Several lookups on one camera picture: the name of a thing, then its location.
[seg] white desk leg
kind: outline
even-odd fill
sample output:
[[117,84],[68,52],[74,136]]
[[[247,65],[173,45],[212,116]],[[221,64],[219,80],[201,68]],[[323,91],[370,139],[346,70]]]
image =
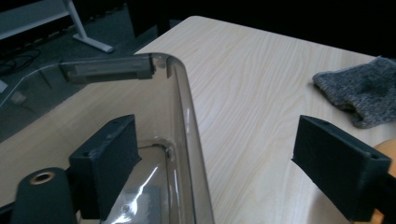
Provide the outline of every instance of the white desk leg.
[[87,34],[85,33],[84,27],[82,26],[81,20],[79,19],[79,16],[77,14],[76,8],[72,0],[64,0],[64,6],[66,7],[69,15],[71,16],[73,23],[76,25],[78,33],[73,35],[75,39],[107,53],[111,53],[114,51],[114,49],[109,45],[106,45],[104,43],[101,43],[99,41],[87,37]]

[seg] wooden table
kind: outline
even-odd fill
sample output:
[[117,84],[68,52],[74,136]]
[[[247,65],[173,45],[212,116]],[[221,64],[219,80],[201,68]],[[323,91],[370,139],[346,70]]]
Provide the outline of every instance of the wooden table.
[[317,72],[374,57],[190,17],[138,52],[186,66],[218,224],[349,223],[290,159],[300,115],[325,119],[374,146],[395,123],[362,130],[314,88]]

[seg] light wood tabletop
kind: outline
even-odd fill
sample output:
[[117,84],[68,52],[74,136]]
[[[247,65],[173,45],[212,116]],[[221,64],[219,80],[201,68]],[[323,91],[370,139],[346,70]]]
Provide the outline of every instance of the light wood tabletop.
[[358,129],[312,76],[374,57],[224,21],[190,17],[138,52],[186,66],[216,223],[349,223],[290,159],[300,115],[325,119],[369,146],[395,123]]

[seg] gray fabric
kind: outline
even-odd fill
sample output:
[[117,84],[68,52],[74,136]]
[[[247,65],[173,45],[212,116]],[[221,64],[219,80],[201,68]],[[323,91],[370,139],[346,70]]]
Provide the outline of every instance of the gray fabric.
[[352,112],[358,128],[396,120],[396,62],[376,57],[348,69],[320,72],[312,77],[331,104]]

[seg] transparent plastic bin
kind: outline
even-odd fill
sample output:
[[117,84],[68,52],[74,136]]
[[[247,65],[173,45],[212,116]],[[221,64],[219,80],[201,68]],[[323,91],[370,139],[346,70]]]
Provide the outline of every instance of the transparent plastic bin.
[[214,223],[186,70],[161,53],[57,63],[9,85],[0,94],[0,206],[25,176],[68,168],[74,150],[130,114],[142,161],[106,221],[79,223]]

